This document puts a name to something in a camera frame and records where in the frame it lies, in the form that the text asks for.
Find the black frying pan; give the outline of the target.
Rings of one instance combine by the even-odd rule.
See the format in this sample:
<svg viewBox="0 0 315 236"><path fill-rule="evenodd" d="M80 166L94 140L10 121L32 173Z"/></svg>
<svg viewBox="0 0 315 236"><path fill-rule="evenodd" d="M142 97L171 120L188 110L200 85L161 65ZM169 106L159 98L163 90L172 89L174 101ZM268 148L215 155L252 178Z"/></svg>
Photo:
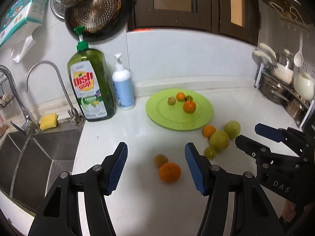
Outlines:
<svg viewBox="0 0 315 236"><path fill-rule="evenodd" d="M66 8L64 21L65 21L66 28L70 32L70 34L76 39L79 39L79 36L74 31L75 28L71 25L70 19L69 19L70 11L73 8L75 7ZM95 33L90 33L84 30L83 39L88 42L102 41L116 35L127 24L132 14L132 8L133 8L132 0L121 0L121 9L115 21L112 24L110 24L108 27L105 27L102 30Z"/></svg>

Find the small orange near plate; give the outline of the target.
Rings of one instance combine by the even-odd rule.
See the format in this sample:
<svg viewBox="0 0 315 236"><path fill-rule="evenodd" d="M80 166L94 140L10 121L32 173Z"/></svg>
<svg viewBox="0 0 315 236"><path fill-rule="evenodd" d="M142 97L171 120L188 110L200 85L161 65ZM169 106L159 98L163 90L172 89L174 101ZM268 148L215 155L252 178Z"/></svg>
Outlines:
<svg viewBox="0 0 315 236"><path fill-rule="evenodd" d="M202 129L202 135L206 138L210 138L216 132L216 128L212 125L206 125Z"/></svg>

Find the large orange mandarin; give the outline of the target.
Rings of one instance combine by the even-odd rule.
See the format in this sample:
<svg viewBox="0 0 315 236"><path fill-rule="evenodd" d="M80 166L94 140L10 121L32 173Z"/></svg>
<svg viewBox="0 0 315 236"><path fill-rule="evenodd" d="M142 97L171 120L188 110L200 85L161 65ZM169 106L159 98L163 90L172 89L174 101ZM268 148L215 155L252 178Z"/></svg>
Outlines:
<svg viewBox="0 0 315 236"><path fill-rule="evenodd" d="M181 174L181 168L174 162L166 162L158 169L158 176L165 183L178 181Z"/></svg>

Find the white ceramic pot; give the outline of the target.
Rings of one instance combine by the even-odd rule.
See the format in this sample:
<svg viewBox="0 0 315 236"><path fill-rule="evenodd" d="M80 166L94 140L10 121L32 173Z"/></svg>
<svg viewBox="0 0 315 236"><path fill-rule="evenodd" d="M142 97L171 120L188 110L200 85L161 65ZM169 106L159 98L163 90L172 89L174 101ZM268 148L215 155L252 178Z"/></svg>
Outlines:
<svg viewBox="0 0 315 236"><path fill-rule="evenodd" d="M299 73L294 78L294 90L305 101L311 101L314 97L314 79L308 73Z"/></svg>

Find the small orange on plate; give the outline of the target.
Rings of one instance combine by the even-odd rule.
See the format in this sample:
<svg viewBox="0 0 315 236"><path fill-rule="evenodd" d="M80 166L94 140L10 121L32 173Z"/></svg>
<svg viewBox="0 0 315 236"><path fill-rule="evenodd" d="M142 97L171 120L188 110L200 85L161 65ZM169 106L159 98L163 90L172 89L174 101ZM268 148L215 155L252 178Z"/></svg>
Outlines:
<svg viewBox="0 0 315 236"><path fill-rule="evenodd" d="M186 98L186 95L185 95L185 93L183 93L183 92L178 92L178 93L176 94L176 99L177 99L179 102L184 101L185 98Z"/></svg>

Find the brown fruit beside mandarin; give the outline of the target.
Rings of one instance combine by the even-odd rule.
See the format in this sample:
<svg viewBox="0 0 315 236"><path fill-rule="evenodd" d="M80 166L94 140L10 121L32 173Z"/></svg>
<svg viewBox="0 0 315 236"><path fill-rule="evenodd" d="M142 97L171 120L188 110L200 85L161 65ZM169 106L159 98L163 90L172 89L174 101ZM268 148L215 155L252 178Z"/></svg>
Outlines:
<svg viewBox="0 0 315 236"><path fill-rule="evenodd" d="M154 157L154 164L157 167L161 167L163 164L167 163L169 160L165 155L159 154Z"/></svg>

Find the white ladle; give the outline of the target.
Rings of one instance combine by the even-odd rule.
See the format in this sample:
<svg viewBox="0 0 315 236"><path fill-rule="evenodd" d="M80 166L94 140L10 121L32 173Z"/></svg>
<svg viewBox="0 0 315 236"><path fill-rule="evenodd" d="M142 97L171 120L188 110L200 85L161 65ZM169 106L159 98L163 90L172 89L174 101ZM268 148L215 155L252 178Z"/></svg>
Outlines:
<svg viewBox="0 0 315 236"><path fill-rule="evenodd" d="M299 35L299 49L298 52L294 55L294 65L300 68L304 63L303 58L303 32Z"/></svg>

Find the brown round fruit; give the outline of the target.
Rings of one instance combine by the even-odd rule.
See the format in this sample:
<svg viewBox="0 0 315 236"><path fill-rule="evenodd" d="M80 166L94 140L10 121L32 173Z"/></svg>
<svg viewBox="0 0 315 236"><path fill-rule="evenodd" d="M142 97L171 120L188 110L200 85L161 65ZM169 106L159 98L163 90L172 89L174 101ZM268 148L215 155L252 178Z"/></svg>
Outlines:
<svg viewBox="0 0 315 236"><path fill-rule="evenodd" d="M168 98L168 105L175 105L175 103L176 103L176 98L175 97L169 97Z"/></svg>

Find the steel pot with lid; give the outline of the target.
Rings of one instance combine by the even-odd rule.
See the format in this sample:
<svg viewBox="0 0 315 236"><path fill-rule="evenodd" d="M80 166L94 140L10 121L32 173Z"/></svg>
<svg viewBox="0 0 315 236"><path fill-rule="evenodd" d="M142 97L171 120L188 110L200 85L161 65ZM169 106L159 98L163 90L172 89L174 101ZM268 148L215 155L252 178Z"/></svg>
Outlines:
<svg viewBox="0 0 315 236"><path fill-rule="evenodd" d="M283 49L282 53L276 53L277 63L285 68L294 69L293 54L288 49Z"/></svg>

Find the yellow sponge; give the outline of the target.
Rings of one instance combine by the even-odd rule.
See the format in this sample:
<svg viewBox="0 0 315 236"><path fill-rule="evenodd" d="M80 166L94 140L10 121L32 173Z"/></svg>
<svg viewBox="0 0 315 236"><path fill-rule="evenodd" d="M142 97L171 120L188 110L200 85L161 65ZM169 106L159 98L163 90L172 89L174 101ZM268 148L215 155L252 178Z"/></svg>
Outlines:
<svg viewBox="0 0 315 236"><path fill-rule="evenodd" d="M40 130L45 131L47 129L55 128L58 122L58 115L56 113L44 116L40 120Z"/></svg>

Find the steel pot on rack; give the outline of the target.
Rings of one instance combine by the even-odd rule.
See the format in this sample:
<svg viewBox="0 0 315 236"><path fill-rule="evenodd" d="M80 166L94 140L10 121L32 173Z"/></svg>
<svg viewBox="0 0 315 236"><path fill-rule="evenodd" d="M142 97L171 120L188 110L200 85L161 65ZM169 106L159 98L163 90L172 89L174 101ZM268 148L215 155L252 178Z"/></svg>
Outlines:
<svg viewBox="0 0 315 236"><path fill-rule="evenodd" d="M285 106L290 103L288 91L282 84L269 76L263 75L259 85L260 92L273 103Z"/></svg>

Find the steel sink basin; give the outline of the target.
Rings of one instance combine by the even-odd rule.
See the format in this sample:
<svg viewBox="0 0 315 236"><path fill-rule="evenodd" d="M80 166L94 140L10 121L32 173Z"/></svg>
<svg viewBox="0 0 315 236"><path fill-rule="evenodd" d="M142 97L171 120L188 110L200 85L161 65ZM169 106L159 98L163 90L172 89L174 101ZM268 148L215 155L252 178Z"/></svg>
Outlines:
<svg viewBox="0 0 315 236"><path fill-rule="evenodd" d="M54 130L27 139L19 132L1 145L1 191L30 213L36 213L53 182L71 173L82 129Z"/></svg>

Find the white blue pump bottle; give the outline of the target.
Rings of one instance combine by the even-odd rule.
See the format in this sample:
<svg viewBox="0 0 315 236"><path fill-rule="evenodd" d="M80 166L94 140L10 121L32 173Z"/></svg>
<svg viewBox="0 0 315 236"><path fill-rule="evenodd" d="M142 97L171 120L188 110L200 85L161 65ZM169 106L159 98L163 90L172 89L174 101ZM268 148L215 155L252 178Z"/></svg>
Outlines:
<svg viewBox="0 0 315 236"><path fill-rule="evenodd" d="M115 71L112 74L115 96L118 106L123 110L132 109L135 105L131 72L127 70L121 60L122 54L115 54Z"/></svg>

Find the chrome sink tap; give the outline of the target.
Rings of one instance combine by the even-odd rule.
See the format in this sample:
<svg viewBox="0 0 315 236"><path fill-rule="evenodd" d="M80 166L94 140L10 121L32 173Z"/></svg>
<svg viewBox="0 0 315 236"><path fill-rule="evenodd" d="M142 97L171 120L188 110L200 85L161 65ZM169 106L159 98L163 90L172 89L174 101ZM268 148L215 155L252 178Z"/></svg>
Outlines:
<svg viewBox="0 0 315 236"><path fill-rule="evenodd" d="M24 135L27 136L33 136L35 135L39 129L39 123L35 120L34 116L32 113L27 109L26 105L24 104L20 93L17 89L17 86L15 84L15 81L13 79L13 76L9 69L5 67L4 65L0 65L1 72L7 77L10 89L13 93L13 96L15 97L21 111L23 112L23 116L25 119L25 122L22 126L19 126L18 124L14 123L13 121L10 121L11 125L20 133L23 133Z"/></svg>

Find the small green fruit on plate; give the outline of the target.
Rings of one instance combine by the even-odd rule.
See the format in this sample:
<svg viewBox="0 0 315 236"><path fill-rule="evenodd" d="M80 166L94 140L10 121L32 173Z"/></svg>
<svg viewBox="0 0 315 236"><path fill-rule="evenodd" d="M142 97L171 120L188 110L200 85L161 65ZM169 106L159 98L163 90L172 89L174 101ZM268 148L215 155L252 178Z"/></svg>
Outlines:
<svg viewBox="0 0 315 236"><path fill-rule="evenodd" d="M185 96L185 101L192 101L193 98L190 95Z"/></svg>

